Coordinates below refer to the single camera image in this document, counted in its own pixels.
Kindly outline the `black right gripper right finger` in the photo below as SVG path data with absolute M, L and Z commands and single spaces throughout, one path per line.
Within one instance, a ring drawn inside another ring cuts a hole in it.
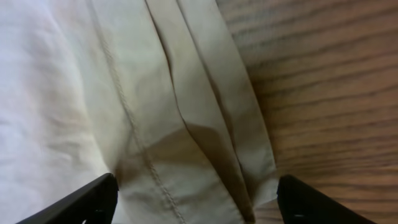
M 285 224 L 375 224 L 292 175 L 279 179 L 277 203 Z

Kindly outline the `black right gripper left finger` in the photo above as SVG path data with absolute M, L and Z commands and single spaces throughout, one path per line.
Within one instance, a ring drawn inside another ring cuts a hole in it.
M 17 224 L 111 224 L 118 192 L 116 178 L 106 173 Z

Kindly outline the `beige khaki shorts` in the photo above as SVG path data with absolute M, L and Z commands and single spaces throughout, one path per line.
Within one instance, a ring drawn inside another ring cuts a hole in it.
M 1 2 L 1 222 L 102 174 L 115 223 L 254 223 L 271 143 L 214 0 Z

